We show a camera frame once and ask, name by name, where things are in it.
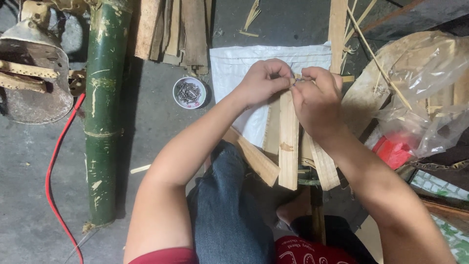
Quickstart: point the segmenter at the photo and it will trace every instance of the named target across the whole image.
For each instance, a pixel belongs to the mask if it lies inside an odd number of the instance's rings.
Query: right hand
[[[338,133],[345,127],[340,114],[342,78],[321,67],[303,68],[301,74],[305,81],[290,88],[301,126],[316,141]]]

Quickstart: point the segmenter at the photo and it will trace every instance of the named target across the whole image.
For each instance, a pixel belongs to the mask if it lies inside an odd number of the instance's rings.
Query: white bowl
[[[177,88],[178,85],[183,84],[183,83],[189,83],[189,84],[195,84],[197,87],[200,89],[200,97],[196,102],[191,102],[191,103],[186,103],[182,100],[179,99],[179,96],[177,96],[179,89]],[[196,78],[193,77],[183,77],[179,79],[173,86],[173,98],[177,102],[178,105],[185,109],[196,109],[199,108],[204,102],[207,97],[207,91],[205,89],[204,84],[202,84],[201,81],[199,81]]]

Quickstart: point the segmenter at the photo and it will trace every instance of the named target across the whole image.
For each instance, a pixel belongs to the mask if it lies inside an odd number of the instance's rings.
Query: red wire
[[[73,237],[72,233],[68,229],[67,225],[62,219],[62,216],[60,216],[59,210],[57,210],[57,207],[55,206],[53,197],[52,197],[52,191],[51,191],[51,173],[52,173],[52,168],[54,167],[55,159],[57,158],[57,154],[59,153],[60,145],[62,144],[62,140],[67,133],[68,128],[73,122],[73,119],[75,118],[76,111],[78,108],[80,108],[81,104],[83,103],[83,100],[85,99],[85,94],[83,93],[78,97],[78,100],[76,101],[75,106],[73,107],[72,114],[68,118],[67,123],[65,124],[65,127],[62,130],[62,133],[60,134],[59,138],[57,139],[57,143],[55,144],[55,149],[52,154],[52,159],[51,162],[49,163],[49,168],[47,169],[47,174],[45,175],[45,196],[47,197],[47,201],[49,202],[49,205],[51,206],[52,211],[54,211],[55,217],[59,220],[60,224],[62,225],[63,230],[65,233],[67,233],[68,237],[73,243],[73,246],[75,247],[76,253],[78,254],[78,258],[80,259],[80,264],[83,264],[83,255],[78,247],[75,238]]]

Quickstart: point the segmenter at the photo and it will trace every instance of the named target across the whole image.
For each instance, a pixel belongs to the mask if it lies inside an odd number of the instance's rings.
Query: green bamboo pole
[[[129,0],[91,1],[86,66],[85,141],[90,224],[115,220],[116,145],[124,57],[132,6]]]

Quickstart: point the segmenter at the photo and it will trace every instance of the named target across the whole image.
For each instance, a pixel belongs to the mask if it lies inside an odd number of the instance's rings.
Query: person
[[[331,156],[376,221],[384,262],[455,263],[418,196],[343,123],[341,78],[319,67],[303,69],[302,76],[305,81],[295,82],[279,59],[258,61],[229,95],[166,144],[137,192],[125,264],[375,263],[343,218],[325,217],[326,246],[307,240],[307,192],[277,210],[300,236],[274,242],[253,197],[243,191],[246,164],[221,139],[244,110],[286,89],[302,127]],[[187,183],[208,156],[211,165],[186,198]]]

